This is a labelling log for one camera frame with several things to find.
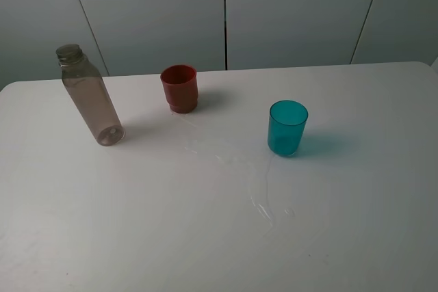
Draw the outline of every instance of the empty bottle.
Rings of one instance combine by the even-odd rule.
[[[125,136],[116,110],[97,68],[77,44],[56,50],[62,69],[62,83],[77,109],[102,146],[111,146]]]

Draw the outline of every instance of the panel seam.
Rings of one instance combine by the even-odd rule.
[[[224,45],[225,45],[225,70],[228,70],[227,0],[224,0]]]
[[[103,62],[103,66],[105,67],[105,70],[107,71],[107,76],[110,77],[110,72],[109,72],[107,64],[105,63],[105,60],[103,58],[102,51],[101,51],[101,48],[99,47],[99,43],[97,42],[96,36],[94,34],[94,31],[91,28],[90,20],[88,19],[88,16],[87,16],[87,13],[85,11],[85,8],[83,7],[82,1],[81,0],[78,0],[78,1],[79,1],[79,4],[81,5],[81,9],[82,9],[83,15],[85,16],[85,19],[87,20],[87,24],[88,24],[88,27],[90,28],[90,31],[91,31],[92,37],[94,39],[94,42],[96,43],[97,51],[99,52],[99,55],[101,56],[101,59],[102,59],[102,62]]]
[[[373,1],[374,0],[371,0],[370,1],[370,5],[368,6],[367,14],[365,15],[365,19],[363,20],[362,28],[361,28],[361,31],[359,32],[359,37],[357,38],[355,49],[353,51],[353,54],[351,55],[350,64],[353,63],[353,59],[355,58],[356,50],[357,50],[357,47],[359,46],[359,43],[361,41],[361,36],[362,36],[362,33],[363,33],[363,28],[365,27],[365,24],[367,22],[368,16],[370,15],[370,10],[371,10]]]

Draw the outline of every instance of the plastic cup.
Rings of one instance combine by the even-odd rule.
[[[279,101],[269,112],[269,148],[281,157],[290,157],[300,145],[309,112],[295,101]]]
[[[198,105],[196,70],[188,65],[174,65],[160,75],[170,109],[189,113]]]

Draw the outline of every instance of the red plastic cup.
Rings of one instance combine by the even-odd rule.
[[[177,113],[189,113],[198,105],[196,70],[188,65],[174,65],[160,75],[164,94],[170,109]]]

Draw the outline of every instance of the blue-green cup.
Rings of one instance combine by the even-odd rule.
[[[268,145],[281,157],[290,157],[300,145],[309,112],[300,103],[279,101],[269,111]]]

